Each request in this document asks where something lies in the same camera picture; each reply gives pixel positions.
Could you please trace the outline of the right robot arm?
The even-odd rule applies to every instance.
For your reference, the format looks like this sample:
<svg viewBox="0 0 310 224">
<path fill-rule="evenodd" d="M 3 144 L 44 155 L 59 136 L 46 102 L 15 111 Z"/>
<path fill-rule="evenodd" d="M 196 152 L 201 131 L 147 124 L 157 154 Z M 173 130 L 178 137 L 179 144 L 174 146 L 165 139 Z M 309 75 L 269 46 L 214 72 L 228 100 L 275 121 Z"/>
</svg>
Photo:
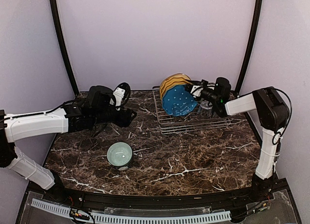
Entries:
<svg viewBox="0 0 310 224">
<path fill-rule="evenodd" d="M 208 101 L 219 117 L 256 114 L 262 129 L 262 144 L 255 175 L 263 180 L 270 178 L 275 171 L 281 140 L 292 117 L 293 106 L 289 96 L 270 86 L 230 99 L 231 85 L 223 77 L 217 78 L 215 84 L 201 80 L 200 85 L 195 96 Z"/>
</svg>

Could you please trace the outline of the green ceramic bowl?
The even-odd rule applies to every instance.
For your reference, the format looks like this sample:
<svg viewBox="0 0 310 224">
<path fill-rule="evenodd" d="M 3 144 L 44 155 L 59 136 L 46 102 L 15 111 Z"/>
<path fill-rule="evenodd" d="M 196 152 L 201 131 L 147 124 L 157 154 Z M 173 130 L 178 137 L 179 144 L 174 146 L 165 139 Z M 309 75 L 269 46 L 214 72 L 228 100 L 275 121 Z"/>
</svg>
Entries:
<svg viewBox="0 0 310 224">
<path fill-rule="evenodd" d="M 107 161 L 119 171 L 127 170 L 133 161 L 131 146 L 125 142 L 114 143 L 107 151 Z"/>
</svg>

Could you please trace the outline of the cream bird pattern plate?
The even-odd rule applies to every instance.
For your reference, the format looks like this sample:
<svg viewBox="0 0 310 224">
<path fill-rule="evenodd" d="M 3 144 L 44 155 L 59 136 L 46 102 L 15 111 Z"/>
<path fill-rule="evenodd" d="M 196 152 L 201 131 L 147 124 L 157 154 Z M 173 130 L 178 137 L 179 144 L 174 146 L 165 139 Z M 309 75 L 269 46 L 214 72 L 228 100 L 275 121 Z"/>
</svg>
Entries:
<svg viewBox="0 0 310 224">
<path fill-rule="evenodd" d="M 167 77 L 165 80 L 170 80 L 170 79 L 183 79 L 183 80 L 190 80 L 190 77 L 187 76 L 186 74 L 182 74 L 182 73 L 177 73 L 177 74 L 174 74 L 174 75 L 171 75 L 169 77 Z"/>
</svg>

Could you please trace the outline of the blue plate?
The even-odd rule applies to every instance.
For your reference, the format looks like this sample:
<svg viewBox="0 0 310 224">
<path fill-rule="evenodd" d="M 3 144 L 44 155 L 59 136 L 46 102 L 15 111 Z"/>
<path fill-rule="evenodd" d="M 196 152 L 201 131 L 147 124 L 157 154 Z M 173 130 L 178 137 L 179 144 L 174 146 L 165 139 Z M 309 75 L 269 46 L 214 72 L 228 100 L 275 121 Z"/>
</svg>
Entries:
<svg viewBox="0 0 310 224">
<path fill-rule="evenodd" d="M 168 89 L 162 97 L 162 108 L 174 117 L 186 116 L 197 104 L 190 92 L 185 90 L 185 85 L 176 85 Z"/>
</svg>

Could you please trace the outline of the clear drinking glass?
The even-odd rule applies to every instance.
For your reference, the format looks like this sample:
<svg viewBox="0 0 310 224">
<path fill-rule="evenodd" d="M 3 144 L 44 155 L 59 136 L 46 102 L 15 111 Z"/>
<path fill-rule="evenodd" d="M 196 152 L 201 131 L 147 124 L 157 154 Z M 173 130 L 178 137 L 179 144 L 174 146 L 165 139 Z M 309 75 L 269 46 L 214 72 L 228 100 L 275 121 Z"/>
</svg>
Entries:
<svg viewBox="0 0 310 224">
<path fill-rule="evenodd" d="M 198 114 L 202 118 L 210 119 L 213 116 L 212 109 L 213 109 L 212 103 L 207 101 L 207 100 L 203 100 L 200 103 L 200 106 L 199 106 L 199 109 L 198 109 Z"/>
</svg>

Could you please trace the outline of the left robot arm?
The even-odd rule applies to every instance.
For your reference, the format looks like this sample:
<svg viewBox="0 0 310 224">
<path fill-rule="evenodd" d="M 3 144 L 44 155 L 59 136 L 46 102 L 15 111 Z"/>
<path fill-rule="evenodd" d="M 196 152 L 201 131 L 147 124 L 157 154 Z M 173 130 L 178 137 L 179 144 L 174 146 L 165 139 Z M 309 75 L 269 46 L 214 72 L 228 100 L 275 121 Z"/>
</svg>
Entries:
<svg viewBox="0 0 310 224">
<path fill-rule="evenodd" d="M 5 114 L 0 112 L 0 166 L 8 168 L 49 191 L 58 203 L 68 199 L 68 191 L 57 173 L 40 166 L 15 145 L 24 138 L 56 133 L 92 130 L 95 126 L 113 123 L 127 127 L 136 112 L 125 108 L 131 94 L 123 82 L 114 90 L 105 86 L 90 87 L 85 98 L 75 98 L 58 107 L 34 113 Z"/>
</svg>

